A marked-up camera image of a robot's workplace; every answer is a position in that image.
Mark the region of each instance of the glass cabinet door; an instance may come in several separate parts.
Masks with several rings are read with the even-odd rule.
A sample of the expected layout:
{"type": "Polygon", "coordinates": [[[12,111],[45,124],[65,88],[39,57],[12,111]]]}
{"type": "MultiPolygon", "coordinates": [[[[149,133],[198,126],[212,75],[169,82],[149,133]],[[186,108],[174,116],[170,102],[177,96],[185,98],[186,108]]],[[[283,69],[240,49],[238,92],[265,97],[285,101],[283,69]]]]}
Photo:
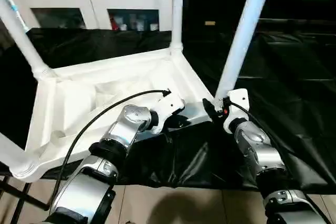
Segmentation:
{"type": "Polygon", "coordinates": [[[100,29],[169,31],[173,0],[91,0],[100,29]]]}
{"type": "Polygon", "coordinates": [[[90,0],[13,1],[28,28],[97,28],[90,0]]]}
{"type": "Polygon", "coordinates": [[[85,28],[79,8],[31,8],[42,28],[85,28]]]}

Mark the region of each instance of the black cable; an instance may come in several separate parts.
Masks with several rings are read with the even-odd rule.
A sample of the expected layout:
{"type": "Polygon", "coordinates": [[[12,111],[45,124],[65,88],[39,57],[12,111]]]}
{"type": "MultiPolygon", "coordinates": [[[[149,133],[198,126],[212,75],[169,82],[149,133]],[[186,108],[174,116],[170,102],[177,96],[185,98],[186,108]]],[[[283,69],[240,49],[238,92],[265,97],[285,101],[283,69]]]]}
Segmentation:
{"type": "Polygon", "coordinates": [[[232,101],[230,101],[229,104],[231,104],[231,105],[233,105],[233,106],[239,108],[240,110],[244,111],[246,114],[248,114],[249,117],[251,117],[251,118],[253,119],[253,121],[254,121],[256,124],[258,124],[258,126],[259,126],[263,131],[265,131],[263,125],[259,122],[259,120],[258,120],[254,115],[251,114],[251,112],[249,112],[248,110],[244,109],[244,108],[243,108],[242,106],[240,106],[239,104],[234,103],[234,102],[232,102],[232,101]]]}
{"type": "Polygon", "coordinates": [[[64,171],[64,168],[66,166],[66,164],[68,163],[68,160],[70,158],[71,152],[73,150],[73,148],[75,148],[76,143],[78,142],[79,138],[83,135],[83,133],[88,129],[88,127],[91,126],[92,123],[94,123],[99,117],[101,117],[102,115],[104,115],[106,112],[108,112],[109,110],[113,109],[114,107],[118,106],[119,104],[126,102],[130,99],[133,99],[135,97],[138,97],[140,95],[144,95],[144,94],[149,94],[149,93],[162,93],[163,96],[165,97],[166,95],[170,94],[170,91],[167,90],[149,90],[149,91],[144,91],[144,92],[140,92],[134,95],[131,95],[125,99],[120,100],[119,102],[116,102],[110,106],[108,106],[106,109],[104,109],[102,112],[100,112],[98,115],[96,115],[87,125],[84,126],[84,128],[82,128],[82,130],[77,134],[77,136],[75,137],[74,141],[72,142],[67,155],[64,158],[63,164],[61,166],[61,170],[59,171],[55,186],[54,186],[54,191],[52,192],[52,197],[51,197],[51,201],[50,201],[50,205],[54,202],[56,194],[58,192],[61,180],[62,180],[62,174],[64,171]]]}

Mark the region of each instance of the items in cabinet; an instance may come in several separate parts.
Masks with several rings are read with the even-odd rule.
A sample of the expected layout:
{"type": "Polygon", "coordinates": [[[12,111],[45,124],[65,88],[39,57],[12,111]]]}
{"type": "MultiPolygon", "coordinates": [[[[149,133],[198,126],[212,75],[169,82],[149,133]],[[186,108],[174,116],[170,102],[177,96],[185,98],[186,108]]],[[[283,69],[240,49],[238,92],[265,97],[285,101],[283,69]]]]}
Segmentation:
{"type": "Polygon", "coordinates": [[[108,10],[112,30],[159,30],[158,10],[108,10]]]}

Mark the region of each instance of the silver metal joint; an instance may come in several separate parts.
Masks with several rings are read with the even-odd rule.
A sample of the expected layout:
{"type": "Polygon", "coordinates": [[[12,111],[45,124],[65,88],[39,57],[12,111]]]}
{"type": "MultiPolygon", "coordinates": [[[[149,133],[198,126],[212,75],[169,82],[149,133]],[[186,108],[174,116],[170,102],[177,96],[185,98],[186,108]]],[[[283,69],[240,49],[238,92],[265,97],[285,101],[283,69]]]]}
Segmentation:
{"type": "Polygon", "coordinates": [[[267,134],[253,122],[247,121],[238,125],[235,140],[254,178],[266,169],[285,169],[279,152],[271,146],[267,134]]]}

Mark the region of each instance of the black fabric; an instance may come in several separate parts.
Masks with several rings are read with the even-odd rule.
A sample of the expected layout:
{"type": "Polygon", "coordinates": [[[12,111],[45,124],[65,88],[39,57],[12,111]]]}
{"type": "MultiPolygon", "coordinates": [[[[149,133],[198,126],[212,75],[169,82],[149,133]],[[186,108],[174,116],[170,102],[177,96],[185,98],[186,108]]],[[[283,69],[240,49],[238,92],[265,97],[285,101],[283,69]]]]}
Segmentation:
{"type": "MultiPolygon", "coordinates": [[[[160,32],[32,29],[28,34],[53,68],[160,49],[170,42],[170,33],[160,32]]],[[[187,60],[212,94],[232,36],[184,42],[187,60]]],[[[248,89],[251,113],[271,133],[301,189],[310,193],[336,193],[335,53],[334,35],[257,33],[236,85],[248,89]]],[[[36,81],[16,47],[0,58],[0,67],[0,132],[24,148],[36,81]]],[[[208,122],[136,143],[119,183],[256,189],[232,141],[208,122]]],[[[76,165],[68,165],[68,174],[76,165]]],[[[44,177],[57,173],[55,168],[44,177]]]]}

